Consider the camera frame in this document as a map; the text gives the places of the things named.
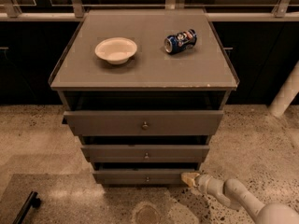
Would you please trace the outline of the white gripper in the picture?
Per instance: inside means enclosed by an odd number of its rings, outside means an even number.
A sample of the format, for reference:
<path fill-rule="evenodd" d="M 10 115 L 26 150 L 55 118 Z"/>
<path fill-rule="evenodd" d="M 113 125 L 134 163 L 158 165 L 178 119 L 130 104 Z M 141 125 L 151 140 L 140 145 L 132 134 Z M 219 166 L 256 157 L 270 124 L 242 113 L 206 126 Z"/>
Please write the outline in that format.
<path fill-rule="evenodd" d="M 198 173 L 184 172 L 181 180 L 190 188 L 197 187 L 205 194 L 213 196 L 219 203 L 228 207 L 229 199 L 224 195 L 224 182 L 212 175 L 199 175 Z"/>

